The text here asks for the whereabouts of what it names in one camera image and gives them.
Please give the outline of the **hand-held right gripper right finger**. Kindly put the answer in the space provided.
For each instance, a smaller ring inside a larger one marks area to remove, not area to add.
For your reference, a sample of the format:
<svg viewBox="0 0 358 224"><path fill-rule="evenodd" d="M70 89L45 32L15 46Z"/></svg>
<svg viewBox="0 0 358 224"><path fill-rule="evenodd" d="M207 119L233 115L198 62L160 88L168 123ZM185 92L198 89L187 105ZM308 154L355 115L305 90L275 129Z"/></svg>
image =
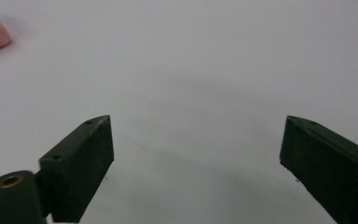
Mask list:
<svg viewBox="0 0 358 224"><path fill-rule="evenodd" d="M289 116L280 163L337 224L358 224L358 145L315 121Z"/></svg>

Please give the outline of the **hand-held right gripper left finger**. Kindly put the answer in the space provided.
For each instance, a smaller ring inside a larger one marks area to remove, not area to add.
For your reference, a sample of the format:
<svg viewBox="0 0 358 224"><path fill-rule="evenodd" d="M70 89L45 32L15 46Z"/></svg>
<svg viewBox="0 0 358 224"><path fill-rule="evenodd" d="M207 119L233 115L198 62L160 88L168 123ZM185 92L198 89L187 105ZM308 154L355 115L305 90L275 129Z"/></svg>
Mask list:
<svg viewBox="0 0 358 224"><path fill-rule="evenodd" d="M39 159L55 222L78 222L114 161L108 115L89 119Z"/></svg>

